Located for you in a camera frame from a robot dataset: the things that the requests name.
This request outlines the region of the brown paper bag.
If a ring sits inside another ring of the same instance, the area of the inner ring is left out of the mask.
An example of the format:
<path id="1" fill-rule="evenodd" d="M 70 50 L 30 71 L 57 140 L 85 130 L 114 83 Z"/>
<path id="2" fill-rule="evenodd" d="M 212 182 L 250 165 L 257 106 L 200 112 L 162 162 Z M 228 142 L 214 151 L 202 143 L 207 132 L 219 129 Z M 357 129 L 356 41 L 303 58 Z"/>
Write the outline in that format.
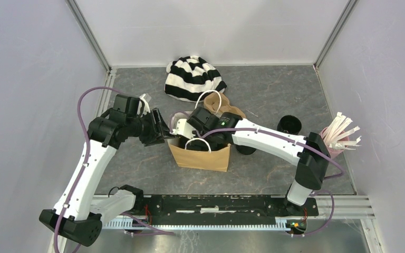
<path id="1" fill-rule="evenodd" d="M 174 113 L 169 120 L 170 133 L 172 123 L 179 119 L 186 119 L 188 122 L 190 115 L 190 111 Z M 181 168 L 226 172 L 230 157 L 230 144 L 211 144 L 200 136 L 199 130 L 196 130 L 196 134 L 197 137 L 193 139 L 172 135 L 172 139 L 167 141 L 176 164 Z"/>

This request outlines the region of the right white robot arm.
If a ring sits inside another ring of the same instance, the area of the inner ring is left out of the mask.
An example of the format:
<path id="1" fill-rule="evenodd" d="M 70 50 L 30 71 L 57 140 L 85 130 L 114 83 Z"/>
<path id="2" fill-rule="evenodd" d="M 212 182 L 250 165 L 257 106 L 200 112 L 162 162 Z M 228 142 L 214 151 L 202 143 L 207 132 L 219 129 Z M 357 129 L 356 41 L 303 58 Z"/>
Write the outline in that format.
<path id="1" fill-rule="evenodd" d="M 317 133 L 305 137 L 279 132 L 230 112 L 216 116 L 202 107 L 196 108 L 186 121 L 209 143 L 246 146 L 296 166 L 294 181 L 283 201 L 290 215 L 299 214 L 310 194 L 322 187 L 331 157 Z"/>

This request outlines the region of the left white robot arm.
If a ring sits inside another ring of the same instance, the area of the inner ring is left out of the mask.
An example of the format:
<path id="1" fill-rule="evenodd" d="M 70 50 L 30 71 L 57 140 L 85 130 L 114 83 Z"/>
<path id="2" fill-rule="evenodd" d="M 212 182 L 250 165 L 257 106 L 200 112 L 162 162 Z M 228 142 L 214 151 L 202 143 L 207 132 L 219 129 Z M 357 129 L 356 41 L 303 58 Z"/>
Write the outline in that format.
<path id="1" fill-rule="evenodd" d="M 143 191 L 128 185 L 97 204 L 92 200 L 107 165 L 127 138 L 138 138 L 146 147 L 168 138 L 169 129 L 159 110 L 149 107 L 150 99 L 148 94 L 118 94 L 113 107 L 90 122 L 81 158 L 65 192 L 52 209 L 41 211 L 43 225 L 88 247 L 116 216 L 125 211 L 138 215 L 144 210 Z"/>

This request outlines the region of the black white striped cloth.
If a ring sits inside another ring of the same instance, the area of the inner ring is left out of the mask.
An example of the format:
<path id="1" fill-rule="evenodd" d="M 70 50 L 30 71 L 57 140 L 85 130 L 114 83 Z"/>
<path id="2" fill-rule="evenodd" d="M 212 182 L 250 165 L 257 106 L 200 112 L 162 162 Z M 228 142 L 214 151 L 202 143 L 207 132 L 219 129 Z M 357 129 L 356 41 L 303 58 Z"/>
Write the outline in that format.
<path id="1" fill-rule="evenodd" d="M 227 89 L 220 72 L 200 56 L 180 57 L 166 66 L 166 73 L 164 92 L 177 100 L 196 102 L 205 91 Z"/>

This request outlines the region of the remaining cardboard carrier stack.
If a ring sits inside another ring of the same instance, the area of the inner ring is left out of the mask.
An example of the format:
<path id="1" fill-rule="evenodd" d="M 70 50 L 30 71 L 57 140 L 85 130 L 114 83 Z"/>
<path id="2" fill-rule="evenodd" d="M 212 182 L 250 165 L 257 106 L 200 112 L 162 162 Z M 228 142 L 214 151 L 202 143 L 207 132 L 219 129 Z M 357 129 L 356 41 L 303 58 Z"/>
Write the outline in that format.
<path id="1" fill-rule="evenodd" d="M 212 114 L 221 116 L 225 112 L 239 115 L 246 118 L 246 115 L 238 107 L 230 104 L 229 99 L 222 93 L 212 92 L 204 98 L 204 108 L 209 110 Z"/>

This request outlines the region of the white wrapped straws bundle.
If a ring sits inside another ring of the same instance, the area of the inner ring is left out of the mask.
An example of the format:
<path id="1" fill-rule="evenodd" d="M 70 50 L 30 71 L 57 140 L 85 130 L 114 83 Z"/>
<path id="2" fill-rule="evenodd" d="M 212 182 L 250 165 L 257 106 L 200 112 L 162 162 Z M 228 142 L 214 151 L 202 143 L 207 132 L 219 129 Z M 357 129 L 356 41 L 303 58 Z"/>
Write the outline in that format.
<path id="1" fill-rule="evenodd" d="M 354 150 L 360 146 L 361 136 L 355 139 L 350 139 L 350 136 L 358 132 L 361 128 L 359 126 L 351 127 L 353 120 L 350 117 L 345 116 L 342 112 L 338 112 L 330 123 L 327 129 L 327 136 L 325 140 L 327 144 L 333 148 L 333 145 L 340 148 L 342 145 L 346 145 L 345 150 Z"/>

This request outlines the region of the pink straw holder cup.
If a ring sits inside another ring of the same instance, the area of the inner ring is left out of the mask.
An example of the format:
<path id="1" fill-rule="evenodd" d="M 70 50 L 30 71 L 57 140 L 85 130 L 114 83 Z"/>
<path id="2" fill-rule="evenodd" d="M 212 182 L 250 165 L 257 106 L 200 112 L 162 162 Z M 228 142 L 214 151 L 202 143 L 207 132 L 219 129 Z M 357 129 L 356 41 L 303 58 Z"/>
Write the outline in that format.
<path id="1" fill-rule="evenodd" d="M 322 138 L 322 140 L 324 141 L 325 146 L 327 147 L 327 150 L 329 151 L 330 157 L 332 159 L 336 158 L 339 154 L 341 154 L 345 148 L 346 145 L 342 145 L 340 148 L 336 147 L 335 145 L 333 145 L 333 148 L 330 147 L 329 144 L 327 144 L 327 141 L 325 140 L 325 137 L 327 136 L 327 129 L 328 127 L 325 127 L 321 132 L 320 132 L 320 136 Z"/>

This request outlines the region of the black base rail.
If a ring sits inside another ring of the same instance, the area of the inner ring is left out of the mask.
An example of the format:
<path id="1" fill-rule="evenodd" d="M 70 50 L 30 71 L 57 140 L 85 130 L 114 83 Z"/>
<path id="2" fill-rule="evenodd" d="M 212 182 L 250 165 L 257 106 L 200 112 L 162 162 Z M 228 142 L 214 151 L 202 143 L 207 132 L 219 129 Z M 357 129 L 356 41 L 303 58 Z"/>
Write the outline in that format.
<path id="1" fill-rule="evenodd" d="M 277 218 L 319 215 L 314 198 L 302 206 L 275 195 L 144 195 L 130 214 L 152 225 L 272 225 Z"/>

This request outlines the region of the left aluminium frame post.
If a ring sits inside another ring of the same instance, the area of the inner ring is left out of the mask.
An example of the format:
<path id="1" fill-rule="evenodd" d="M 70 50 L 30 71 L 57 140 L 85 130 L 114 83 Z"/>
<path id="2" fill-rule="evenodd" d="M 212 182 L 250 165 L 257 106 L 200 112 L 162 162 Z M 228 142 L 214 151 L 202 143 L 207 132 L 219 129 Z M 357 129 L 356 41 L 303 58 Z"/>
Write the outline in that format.
<path id="1" fill-rule="evenodd" d="M 107 60 L 101 46 L 99 45 L 97 38 L 94 36 L 84 14 L 82 13 L 78 3 L 76 0 L 66 0 L 65 1 L 69 6 L 74 18 L 76 19 L 78 25 L 80 26 L 84 36 L 90 43 L 93 51 L 95 52 L 99 62 L 103 66 L 103 68 L 109 73 L 112 70 L 111 64 Z"/>

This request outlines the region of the aluminium frame post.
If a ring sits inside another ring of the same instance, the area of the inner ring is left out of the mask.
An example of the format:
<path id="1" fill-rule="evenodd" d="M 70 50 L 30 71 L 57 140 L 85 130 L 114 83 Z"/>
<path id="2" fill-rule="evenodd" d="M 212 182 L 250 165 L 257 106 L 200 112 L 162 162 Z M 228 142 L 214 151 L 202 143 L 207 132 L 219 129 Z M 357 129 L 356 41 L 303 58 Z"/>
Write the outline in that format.
<path id="1" fill-rule="evenodd" d="M 95 52 L 99 62 L 103 66 L 103 68 L 109 73 L 112 70 L 111 64 L 107 60 L 101 46 L 99 45 L 97 38 L 94 36 L 84 14 L 82 13 L 78 3 L 76 0 L 66 0 L 65 1 L 69 6 L 74 18 L 76 19 L 78 25 L 80 26 L 84 36 L 90 43 L 93 51 Z"/>
<path id="2" fill-rule="evenodd" d="M 331 33 L 329 34 L 324 46 L 322 47 L 316 61 L 314 62 L 313 66 L 316 71 L 320 68 L 322 63 L 324 62 L 327 54 L 329 53 L 331 47 L 333 46 L 334 42 L 336 41 L 337 37 L 339 36 L 340 32 L 342 31 L 344 25 L 346 24 L 349 16 L 353 12 L 358 0 L 348 0 L 342 13 L 340 14 L 338 20 L 336 21 Z"/>

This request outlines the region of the right aluminium frame post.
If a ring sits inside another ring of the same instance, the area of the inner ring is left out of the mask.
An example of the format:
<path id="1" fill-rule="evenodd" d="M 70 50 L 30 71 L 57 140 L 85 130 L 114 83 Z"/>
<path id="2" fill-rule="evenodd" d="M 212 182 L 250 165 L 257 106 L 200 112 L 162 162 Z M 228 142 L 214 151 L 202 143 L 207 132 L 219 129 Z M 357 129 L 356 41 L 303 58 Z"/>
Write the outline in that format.
<path id="1" fill-rule="evenodd" d="M 327 54 L 329 53 L 331 47 L 333 46 L 334 42 L 336 41 L 337 37 L 339 36 L 340 32 L 342 31 L 344 25 L 346 24 L 349 16 L 353 12 L 358 0 L 348 0 L 342 13 L 340 14 L 338 20 L 336 21 L 331 33 L 329 34 L 324 46 L 322 47 L 316 61 L 314 62 L 313 66 L 316 71 L 320 68 L 322 63 L 324 62 Z"/>

